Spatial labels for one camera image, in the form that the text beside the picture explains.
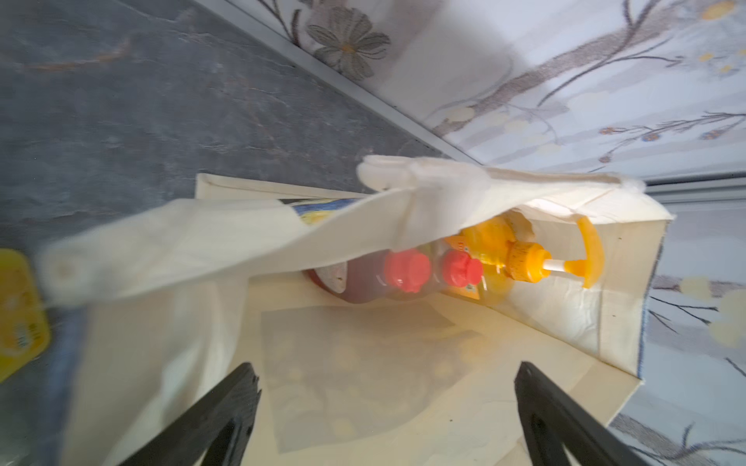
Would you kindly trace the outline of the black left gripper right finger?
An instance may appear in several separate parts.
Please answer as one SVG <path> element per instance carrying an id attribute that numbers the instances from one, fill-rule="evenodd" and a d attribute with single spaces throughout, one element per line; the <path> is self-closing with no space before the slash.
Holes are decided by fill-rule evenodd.
<path id="1" fill-rule="evenodd" d="M 534 364 L 521 363 L 514 386 L 532 464 L 646 465 Z"/>

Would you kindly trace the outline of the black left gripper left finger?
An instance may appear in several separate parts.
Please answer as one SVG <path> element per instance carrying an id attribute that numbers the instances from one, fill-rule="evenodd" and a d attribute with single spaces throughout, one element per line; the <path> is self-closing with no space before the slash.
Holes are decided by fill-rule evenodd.
<path id="1" fill-rule="evenodd" d="M 254 431 L 261 390 L 244 362 L 124 465 L 239 465 Z"/>

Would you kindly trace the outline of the orange pump soap bottle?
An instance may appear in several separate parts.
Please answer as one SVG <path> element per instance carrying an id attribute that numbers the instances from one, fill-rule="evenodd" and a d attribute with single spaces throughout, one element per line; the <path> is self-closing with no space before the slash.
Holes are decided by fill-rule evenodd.
<path id="1" fill-rule="evenodd" d="M 605 254 L 591 221 L 577 217 L 575 223 L 585 248 L 585 257 L 578 260 L 555 259 L 540 244 L 521 240 L 518 226 L 530 223 L 518 212 L 493 217 L 446 238 L 450 247 L 482 264 L 482 277 L 477 283 L 467 285 L 463 291 L 451 287 L 449 292 L 483 305 L 495 304 L 507 296 L 515 283 L 539 283 L 554 273 L 573 275 L 583 281 L 585 289 L 590 289 L 600 279 Z"/>

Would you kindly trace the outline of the yellow-green dish soap red cap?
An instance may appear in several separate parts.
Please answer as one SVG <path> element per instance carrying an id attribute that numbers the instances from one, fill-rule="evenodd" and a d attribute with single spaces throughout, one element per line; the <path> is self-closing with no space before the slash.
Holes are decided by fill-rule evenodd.
<path id="1" fill-rule="evenodd" d="M 431 254 L 432 280 L 439 289 L 470 290 L 481 283 L 484 267 L 464 250 L 438 246 Z"/>

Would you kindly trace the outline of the large yellow pump soap bottle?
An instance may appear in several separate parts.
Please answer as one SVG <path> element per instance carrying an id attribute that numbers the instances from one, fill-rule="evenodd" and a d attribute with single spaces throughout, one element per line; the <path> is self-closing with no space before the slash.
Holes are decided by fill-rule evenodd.
<path id="1" fill-rule="evenodd" d="M 26 256 L 1 250 L 1 382 L 33 361 L 51 342 L 51 331 Z"/>

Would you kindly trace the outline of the red dish soap bottle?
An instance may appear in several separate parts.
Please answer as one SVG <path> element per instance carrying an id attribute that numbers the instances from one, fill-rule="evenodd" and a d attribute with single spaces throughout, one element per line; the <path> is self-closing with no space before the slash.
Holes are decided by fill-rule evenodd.
<path id="1" fill-rule="evenodd" d="M 352 304 L 417 293 L 429 282 L 431 273 L 431 260 L 415 249 L 381 250 L 305 271 L 315 285 Z"/>

